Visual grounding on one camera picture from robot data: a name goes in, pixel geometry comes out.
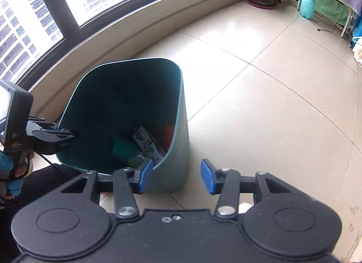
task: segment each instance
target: tiled floor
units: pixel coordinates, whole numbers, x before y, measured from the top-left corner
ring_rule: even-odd
[[[202,158],[244,175],[265,170],[338,212],[334,253],[350,258],[362,235],[362,69],[338,30],[317,28],[333,25],[300,17],[292,4],[262,10],[241,2],[139,54],[181,67],[191,142],[183,189],[137,196],[141,209],[214,209],[217,197],[199,176]],[[114,211],[111,195],[101,205]]]

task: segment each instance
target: blue glove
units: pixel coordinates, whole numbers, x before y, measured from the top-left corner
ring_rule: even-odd
[[[14,164],[11,158],[0,151],[0,169],[10,171]],[[23,185],[23,178],[7,183],[9,193],[13,196],[18,196]]]

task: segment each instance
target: spray bottle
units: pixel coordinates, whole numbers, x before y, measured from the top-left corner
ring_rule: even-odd
[[[314,15],[315,6],[316,2],[314,0],[302,0],[300,14],[307,19],[311,19]]]

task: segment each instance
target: trash can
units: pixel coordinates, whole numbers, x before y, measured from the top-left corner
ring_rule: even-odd
[[[185,182],[189,132],[182,72],[162,58],[135,59],[100,65],[78,83],[59,128],[77,129],[72,146],[57,154],[79,170],[112,174],[122,168],[112,158],[113,137],[133,141],[142,125],[162,144],[174,127],[171,146],[154,166],[149,192],[171,193]]]

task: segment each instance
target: beige wall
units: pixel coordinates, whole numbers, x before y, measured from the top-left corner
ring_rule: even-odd
[[[59,60],[30,89],[32,116],[55,121],[79,80],[103,63],[131,59],[190,22],[239,0],[158,0],[111,23]]]

